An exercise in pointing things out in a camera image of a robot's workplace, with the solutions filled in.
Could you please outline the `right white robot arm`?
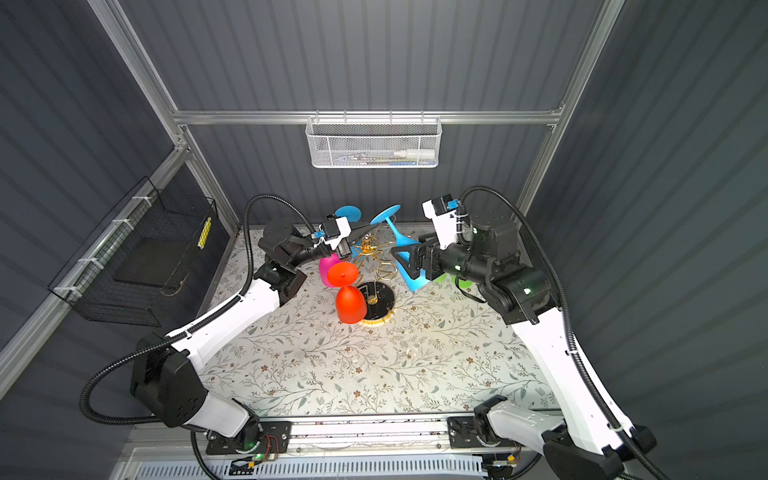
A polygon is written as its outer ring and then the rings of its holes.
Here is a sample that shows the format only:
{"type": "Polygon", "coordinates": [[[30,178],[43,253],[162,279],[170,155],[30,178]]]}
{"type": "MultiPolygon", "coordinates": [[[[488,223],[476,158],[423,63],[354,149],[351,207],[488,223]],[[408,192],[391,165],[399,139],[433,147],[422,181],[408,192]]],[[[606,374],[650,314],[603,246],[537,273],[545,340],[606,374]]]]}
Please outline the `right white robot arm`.
{"type": "Polygon", "coordinates": [[[626,462],[638,461],[654,478],[664,473],[648,453],[651,431],[636,425],[613,401],[573,331],[562,282],[549,261],[524,261],[520,214],[469,219],[435,214],[433,234],[397,235],[391,252],[407,279],[449,274],[472,282],[479,300],[499,314],[524,343],[560,407],[539,414],[496,396],[475,409],[475,428],[486,443],[513,440],[544,458],[560,479],[628,478],[626,462]]]}

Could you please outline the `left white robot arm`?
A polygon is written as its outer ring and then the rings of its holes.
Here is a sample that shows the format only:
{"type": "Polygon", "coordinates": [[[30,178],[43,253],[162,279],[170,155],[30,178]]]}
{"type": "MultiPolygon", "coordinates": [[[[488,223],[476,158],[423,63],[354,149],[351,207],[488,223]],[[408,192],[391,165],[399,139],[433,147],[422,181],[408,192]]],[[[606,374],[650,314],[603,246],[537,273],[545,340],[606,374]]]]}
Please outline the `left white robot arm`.
{"type": "Polygon", "coordinates": [[[300,265],[331,255],[347,258],[351,246],[372,228],[330,216],[319,231],[303,235],[288,220],[270,222],[258,242],[265,262],[248,274],[246,292],[175,330],[167,347],[157,335],[140,341],[140,347],[151,351],[134,363],[131,394],[168,427],[196,427],[233,439],[243,450],[254,448],[261,435],[257,415],[209,391],[201,373],[232,339],[299,292],[306,279],[300,265]]]}

